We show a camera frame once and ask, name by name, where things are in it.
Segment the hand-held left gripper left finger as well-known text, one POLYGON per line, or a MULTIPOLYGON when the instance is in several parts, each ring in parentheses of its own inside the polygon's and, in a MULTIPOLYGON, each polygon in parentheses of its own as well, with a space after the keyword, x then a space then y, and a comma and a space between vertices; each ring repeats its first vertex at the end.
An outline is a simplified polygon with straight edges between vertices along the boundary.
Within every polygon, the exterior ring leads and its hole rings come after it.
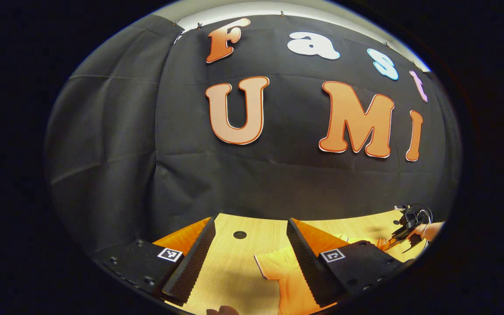
POLYGON ((157 241, 137 239, 92 254, 105 271, 158 300, 183 306, 216 235, 214 218, 207 217, 157 241))

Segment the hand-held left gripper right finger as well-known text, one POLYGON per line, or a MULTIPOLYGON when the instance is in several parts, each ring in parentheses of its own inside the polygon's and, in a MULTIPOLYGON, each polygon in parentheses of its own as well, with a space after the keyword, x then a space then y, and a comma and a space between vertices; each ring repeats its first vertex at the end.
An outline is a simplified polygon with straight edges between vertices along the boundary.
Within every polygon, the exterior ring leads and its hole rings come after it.
POLYGON ((402 262, 368 240, 347 242, 294 218, 288 219, 287 237, 320 307, 366 295, 414 263, 402 262))

